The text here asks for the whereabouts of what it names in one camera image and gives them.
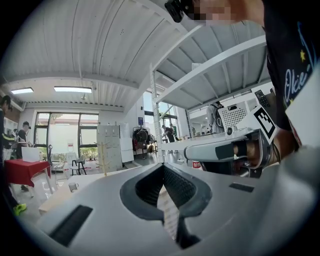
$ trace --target red table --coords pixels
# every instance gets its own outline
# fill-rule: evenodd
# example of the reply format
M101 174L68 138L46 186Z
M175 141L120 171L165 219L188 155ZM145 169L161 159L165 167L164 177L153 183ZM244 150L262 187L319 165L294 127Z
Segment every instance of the red table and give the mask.
M44 170L50 192L53 194L53 190L49 181L49 176L51 177L51 166L47 161L26 162L22 159L6 160L4 161L4 170L6 172L8 183L28 185L30 187L35 186L31 178L35 174Z

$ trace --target white box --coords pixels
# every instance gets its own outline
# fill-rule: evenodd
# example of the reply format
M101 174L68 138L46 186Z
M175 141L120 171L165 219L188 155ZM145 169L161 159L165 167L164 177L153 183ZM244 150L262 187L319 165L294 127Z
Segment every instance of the white box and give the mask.
M26 147L23 146L22 150L22 160L26 162L38 162L40 151L37 147Z

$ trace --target white metal shelf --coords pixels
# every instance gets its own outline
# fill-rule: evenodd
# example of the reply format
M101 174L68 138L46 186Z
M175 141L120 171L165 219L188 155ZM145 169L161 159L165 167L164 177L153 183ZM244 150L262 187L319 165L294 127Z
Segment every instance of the white metal shelf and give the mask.
M188 146L226 140L226 136L221 133L162 143L159 103L185 109L188 121L189 111L270 82L266 45L263 29L251 22L216 27L199 25L177 41L158 63L150 64L160 162L164 161L166 150L182 151ZM192 70L192 63L200 65ZM159 77L171 85L161 86Z
M208 105L210 101L216 100L220 97L228 97L232 93L239 93L240 90L243 91L243 89L245 89L246 91L251 89L252 87L261 85L261 83L254 83L246 87L243 86L243 83L241 82L233 90L229 90L229 86L227 86L227 91L223 91L223 94L217 94L216 97L212 94L211 91L208 90L208 87L205 85L205 82L202 79L202 75L214 69L215 67L221 66L225 62L229 61L231 58L234 58L238 55L247 53L257 48L263 48L266 46L266 44L266 37L262 35L250 39L246 42L240 43L226 51L223 51L217 56L201 64L196 69L187 73L177 82L175 82L172 86L167 88L160 96L156 98L156 102L166 102L171 105L191 110L194 108L200 108L203 104ZM265 79L262 82L268 83L270 82L270 79Z

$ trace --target ventilation grille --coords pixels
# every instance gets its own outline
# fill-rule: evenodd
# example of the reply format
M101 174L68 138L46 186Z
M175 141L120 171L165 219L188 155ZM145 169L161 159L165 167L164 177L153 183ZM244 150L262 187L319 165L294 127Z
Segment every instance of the ventilation grille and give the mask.
M231 126L236 126L247 115L247 109L242 106L237 106L236 109L228 110L228 108L225 107L220 113L223 127L226 129Z

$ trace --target white cabinet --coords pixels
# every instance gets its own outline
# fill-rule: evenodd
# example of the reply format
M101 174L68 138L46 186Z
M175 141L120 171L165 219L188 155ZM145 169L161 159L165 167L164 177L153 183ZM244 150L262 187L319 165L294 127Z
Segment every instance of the white cabinet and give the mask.
M105 164L107 173L115 172L117 169L122 168L119 130L120 127L118 125L97 126L96 140L98 143L99 165Z

